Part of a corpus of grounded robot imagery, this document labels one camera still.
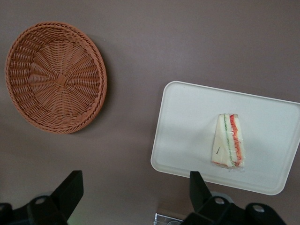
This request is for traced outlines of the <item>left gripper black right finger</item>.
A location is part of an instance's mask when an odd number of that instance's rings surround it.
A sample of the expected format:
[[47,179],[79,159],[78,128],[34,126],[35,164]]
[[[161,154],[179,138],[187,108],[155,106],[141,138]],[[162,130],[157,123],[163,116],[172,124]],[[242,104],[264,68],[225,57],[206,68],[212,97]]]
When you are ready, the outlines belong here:
[[189,194],[194,212],[184,220],[186,225],[228,225],[231,203],[213,196],[199,172],[190,172]]

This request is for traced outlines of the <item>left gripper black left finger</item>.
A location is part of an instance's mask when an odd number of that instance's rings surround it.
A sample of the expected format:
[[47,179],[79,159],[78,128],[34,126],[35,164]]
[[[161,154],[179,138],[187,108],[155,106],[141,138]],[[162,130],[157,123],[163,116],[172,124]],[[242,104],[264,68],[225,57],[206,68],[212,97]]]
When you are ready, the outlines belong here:
[[49,195],[34,198],[27,205],[31,225],[66,225],[83,196],[83,173],[72,171]]

